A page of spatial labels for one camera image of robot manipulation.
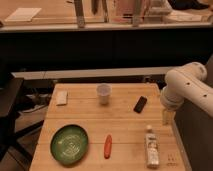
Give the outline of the beige pusher tool tip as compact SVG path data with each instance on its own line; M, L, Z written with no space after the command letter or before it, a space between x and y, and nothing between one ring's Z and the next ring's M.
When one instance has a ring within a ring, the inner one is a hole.
M174 118L174 112L168 109L164 109L162 113L162 122L164 125L170 125Z

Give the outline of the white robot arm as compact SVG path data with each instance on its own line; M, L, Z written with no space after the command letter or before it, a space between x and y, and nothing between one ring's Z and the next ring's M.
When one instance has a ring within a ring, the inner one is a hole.
M174 67L166 73L166 86L160 93L160 102L164 106L164 125L172 122L175 112L183 105L185 99L213 118L213 88L204 83L206 78L207 69L199 62Z

